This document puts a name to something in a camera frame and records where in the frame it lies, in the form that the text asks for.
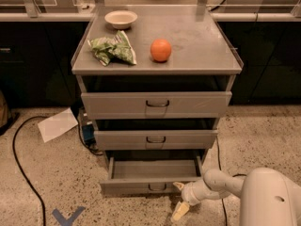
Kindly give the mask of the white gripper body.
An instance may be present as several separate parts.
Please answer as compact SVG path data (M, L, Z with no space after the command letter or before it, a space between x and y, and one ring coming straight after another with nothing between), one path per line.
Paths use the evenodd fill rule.
M184 202L190 206L199 204L203 200L214 200L216 193L207 187L203 180L185 184L181 189L181 195Z

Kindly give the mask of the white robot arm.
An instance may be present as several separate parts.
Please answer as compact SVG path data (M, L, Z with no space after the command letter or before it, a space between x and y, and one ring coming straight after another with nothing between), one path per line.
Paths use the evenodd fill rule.
M301 226L301 186L282 173L256 168L245 179L208 169L200 180L173 185L181 191L171 220L180 220L191 206L232 194L240 199L239 226Z

